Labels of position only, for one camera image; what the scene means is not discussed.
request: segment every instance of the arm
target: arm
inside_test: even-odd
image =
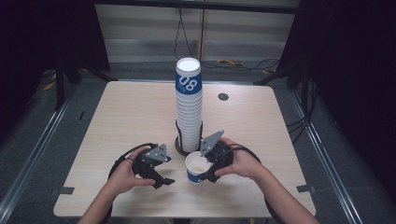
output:
[[[144,147],[137,149],[128,156],[128,160],[120,163],[114,174],[96,195],[90,207],[84,213],[84,216],[79,220],[79,224],[99,223],[105,217],[111,204],[113,204],[119,194],[135,186],[151,186],[155,184],[155,181],[152,179],[136,178],[131,168],[134,158],[144,149]]]
[[[234,144],[228,138],[220,140],[227,145]],[[254,180],[268,203],[284,222],[318,223],[315,217],[282,186],[276,177],[246,151],[236,150],[233,164],[215,172],[216,176],[228,174],[237,174]]]

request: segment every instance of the table top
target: table top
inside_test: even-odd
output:
[[[220,93],[229,95],[221,101]],[[203,137],[224,130],[224,137],[252,150],[285,188],[313,215],[309,192],[299,193],[304,176],[269,87],[229,84],[203,85]],[[165,143],[171,161],[156,167],[171,186],[135,187],[113,204],[113,217],[269,217],[261,191],[249,178],[226,175],[216,183],[193,185],[185,157],[175,147],[175,84],[110,82],[81,143],[65,187],[54,207],[58,217],[81,217],[120,155],[144,143]]]

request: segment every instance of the hand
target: hand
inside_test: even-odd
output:
[[[228,146],[231,144],[235,144],[229,138],[220,138],[220,141],[224,142]],[[255,179],[256,175],[260,172],[260,170],[265,167],[256,161],[248,152],[244,150],[236,150],[233,152],[233,164],[230,166],[221,168],[215,172],[216,176],[236,174],[244,177],[249,177],[251,179]]]
[[[108,193],[117,196],[135,186],[151,186],[155,184],[155,180],[153,179],[137,178],[132,171],[134,159],[145,149],[147,148],[141,147],[135,150],[128,156],[128,159],[120,163],[119,167],[117,167],[113,175],[104,185],[104,189],[106,189]]]

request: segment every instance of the stacked paper cup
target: stacked paper cup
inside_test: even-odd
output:
[[[183,58],[176,68],[176,103],[178,143],[184,152],[199,149],[202,126],[201,65],[193,58]]]

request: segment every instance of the metal rail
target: metal rail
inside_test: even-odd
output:
[[[297,107],[300,117],[302,119],[305,118],[305,113],[301,106],[302,101],[300,99],[300,96],[297,94],[296,91],[292,91],[291,96]],[[327,176],[330,179],[330,182],[332,183],[332,188],[334,189],[334,192],[337,195],[337,198],[346,213],[346,217],[348,218],[349,223],[363,223],[358,213],[358,210],[356,209],[355,204],[352,201],[352,198],[350,197],[346,187],[344,186],[343,181],[335,170],[334,165],[332,164],[332,160],[330,159],[326,148],[323,146],[323,143],[319,138],[318,132],[312,122],[308,123],[308,125],[306,126],[306,131],[308,132],[308,135],[311,138],[312,143],[314,144],[315,150],[318,153],[318,157],[323,165]]]
[[[95,4],[118,5],[118,6],[137,6],[137,7],[180,7],[195,9],[213,9],[226,11],[246,11],[246,12],[267,12],[281,14],[313,13],[317,9],[298,8],[298,7],[272,7],[260,5],[215,3],[215,2],[196,2],[196,1],[153,1],[153,0],[94,0]]]
[[[12,211],[15,208],[19,198],[23,194],[24,189],[26,188],[35,168],[40,161],[41,156],[44,154],[44,151],[55,133],[58,124],[60,123],[62,117],[64,116],[64,111],[66,110],[70,99],[74,95],[77,86],[73,86],[70,90],[70,94],[67,97],[66,101],[62,104],[62,106],[53,113],[51,119],[49,120],[49,124],[46,129],[42,133],[40,139],[35,145],[32,153],[27,159],[26,163],[23,165],[20,170],[17,178],[12,183],[11,187],[8,189],[6,195],[3,197],[0,202],[0,224],[6,224],[9,217],[11,216]]]

